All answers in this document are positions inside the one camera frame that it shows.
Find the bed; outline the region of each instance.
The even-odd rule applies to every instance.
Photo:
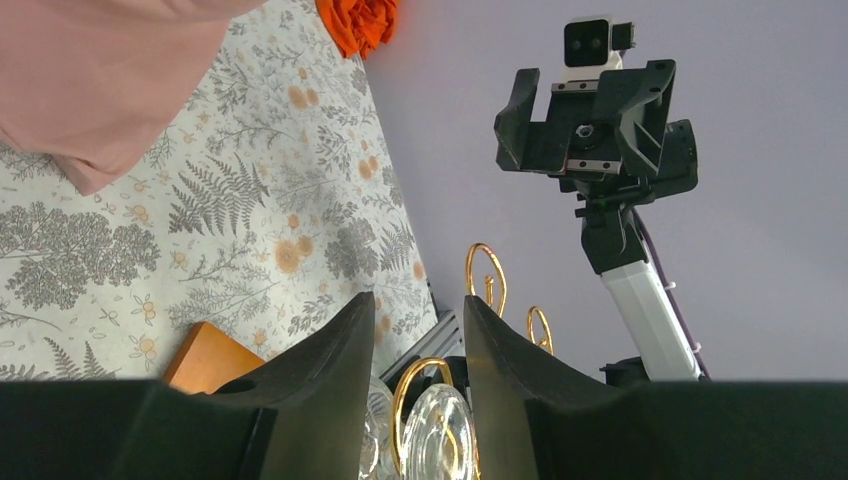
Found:
[[[270,359],[364,290],[377,374],[436,324],[362,63],[311,0],[236,18],[98,194],[0,145],[0,277],[2,380],[157,377],[200,321]]]

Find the white wall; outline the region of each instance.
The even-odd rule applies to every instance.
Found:
[[[515,71],[553,82],[565,23],[608,12],[636,22],[625,66],[678,62],[671,119],[692,120],[701,183],[640,212],[711,373],[848,378],[841,0],[401,2],[394,41],[366,65],[437,299],[461,310],[465,253],[484,241],[506,269],[515,328],[538,304],[557,356],[587,373],[635,354],[580,248],[573,196],[494,162]]]

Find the pink fabric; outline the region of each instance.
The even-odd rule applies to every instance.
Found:
[[[0,0],[0,141],[100,190],[179,113],[229,20],[264,1]]]

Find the orange wooden object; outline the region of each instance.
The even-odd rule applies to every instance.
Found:
[[[214,393],[265,361],[208,322],[195,323],[165,370],[165,383],[186,393]]]

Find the glass plate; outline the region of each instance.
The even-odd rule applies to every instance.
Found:
[[[430,386],[409,414],[401,465],[406,480],[471,480],[474,451],[471,410],[450,385]]]
[[[360,480],[398,478],[389,450],[389,419],[392,392],[379,378],[371,376],[365,405],[365,435],[359,457]]]

